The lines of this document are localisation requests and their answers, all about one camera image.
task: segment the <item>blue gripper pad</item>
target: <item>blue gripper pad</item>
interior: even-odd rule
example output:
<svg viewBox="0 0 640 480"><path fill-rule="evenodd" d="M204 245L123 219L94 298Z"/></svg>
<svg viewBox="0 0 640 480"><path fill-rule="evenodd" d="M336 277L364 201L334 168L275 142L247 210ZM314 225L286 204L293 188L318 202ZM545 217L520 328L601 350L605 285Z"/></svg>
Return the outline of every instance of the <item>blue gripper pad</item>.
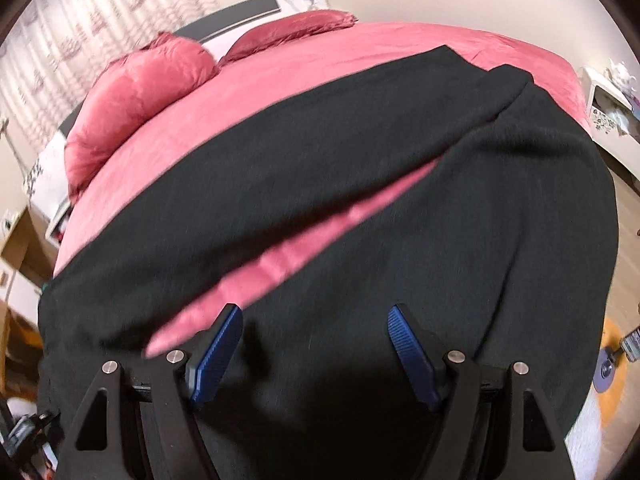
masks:
<svg viewBox="0 0 640 480"><path fill-rule="evenodd" d="M418 336L412 330L417 322L408 321L397 305L394 305L387 316L387 328L391 343L400 358L402 368L411 383L419 402L425 403L430 411L435 412L442 399L436 387L436 372L428 359Z"/></svg>
<svg viewBox="0 0 640 480"><path fill-rule="evenodd" d="M216 396L218 386L242 338L242 310L227 303L186 365L185 382L191 402L201 407Z"/></svg>

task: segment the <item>pink pillow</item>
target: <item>pink pillow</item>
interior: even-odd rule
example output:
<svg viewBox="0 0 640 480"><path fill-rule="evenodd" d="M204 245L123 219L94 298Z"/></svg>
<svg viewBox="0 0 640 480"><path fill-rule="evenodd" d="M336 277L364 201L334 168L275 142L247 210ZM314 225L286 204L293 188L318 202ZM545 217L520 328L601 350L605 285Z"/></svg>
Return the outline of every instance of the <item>pink pillow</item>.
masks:
<svg viewBox="0 0 640 480"><path fill-rule="evenodd" d="M142 124L219 72L199 43L168 32L113 61L89 90L66 142L71 202Z"/></svg>
<svg viewBox="0 0 640 480"><path fill-rule="evenodd" d="M342 10L308 10L245 32L220 59L220 65L237 61L272 46L330 30L353 27L358 19Z"/></svg>

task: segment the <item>patterned curtain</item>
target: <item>patterned curtain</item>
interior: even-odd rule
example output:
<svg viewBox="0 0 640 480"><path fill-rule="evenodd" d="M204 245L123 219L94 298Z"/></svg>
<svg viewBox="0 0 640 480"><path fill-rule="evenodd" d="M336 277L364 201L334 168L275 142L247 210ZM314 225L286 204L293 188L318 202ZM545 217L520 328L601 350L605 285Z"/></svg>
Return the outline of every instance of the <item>patterned curtain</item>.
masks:
<svg viewBox="0 0 640 480"><path fill-rule="evenodd" d="M0 114L40 152L105 66L217 0L33 0L0 46Z"/></svg>

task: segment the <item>bedsheet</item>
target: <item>bedsheet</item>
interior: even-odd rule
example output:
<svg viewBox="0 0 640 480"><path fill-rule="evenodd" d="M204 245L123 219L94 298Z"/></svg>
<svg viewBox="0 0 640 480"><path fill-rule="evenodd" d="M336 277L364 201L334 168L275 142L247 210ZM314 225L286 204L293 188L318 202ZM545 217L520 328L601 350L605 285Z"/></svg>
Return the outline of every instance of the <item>bedsheet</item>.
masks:
<svg viewBox="0 0 640 480"><path fill-rule="evenodd" d="M584 97L577 77L569 63L556 54L499 34L460 27L424 23L357 24L231 63L216 78L144 124L110 158L77 204L62 243L56 272L159 175L211 137L294 94L442 44L484 69L512 64L531 72L535 82L588 131ZM430 162L229 273L162 327L149 342L147 354L158 354L206 328L227 302L243 308L249 306L341 234L392 202L435 164L436 161Z"/></svg>

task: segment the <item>white drawer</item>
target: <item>white drawer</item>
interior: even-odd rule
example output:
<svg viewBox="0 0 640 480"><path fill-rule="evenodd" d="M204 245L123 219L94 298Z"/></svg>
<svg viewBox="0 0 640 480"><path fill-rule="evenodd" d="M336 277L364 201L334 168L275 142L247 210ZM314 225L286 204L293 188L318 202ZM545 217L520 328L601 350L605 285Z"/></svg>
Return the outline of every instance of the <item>white drawer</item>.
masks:
<svg viewBox="0 0 640 480"><path fill-rule="evenodd" d="M40 294L41 290L36 285L16 272L6 303L16 314L37 326Z"/></svg>
<svg viewBox="0 0 640 480"><path fill-rule="evenodd" d="M6 302L14 276L15 270L4 260L0 260L0 301Z"/></svg>

